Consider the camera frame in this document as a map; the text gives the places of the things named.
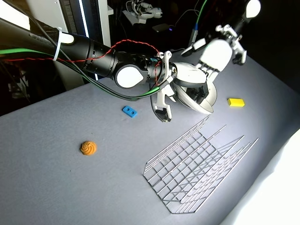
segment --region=dish rack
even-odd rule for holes
[[[197,212],[258,141],[257,138],[253,143],[249,142],[233,151],[244,138],[243,135],[217,149],[210,140],[226,125],[205,138],[199,130],[208,118],[197,123],[146,163],[143,176],[171,213]]]

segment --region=cable tie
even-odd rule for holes
[[[59,36],[58,36],[57,47],[56,47],[55,55],[53,57],[53,61],[57,60],[58,54],[60,53],[62,28],[61,27],[57,27],[57,29],[59,31]]]

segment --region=wire rack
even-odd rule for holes
[[[144,177],[171,213],[198,211],[237,163],[257,142],[232,149],[244,136],[216,149],[199,130],[206,117],[146,163]]]

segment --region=yellow sponge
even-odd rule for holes
[[[234,107],[244,107],[245,106],[245,102],[241,98],[229,98],[228,104],[229,104],[229,106],[234,106]]]

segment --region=blue block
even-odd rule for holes
[[[134,118],[137,115],[137,111],[129,107],[128,105],[123,108],[123,112],[126,113],[131,118]]]

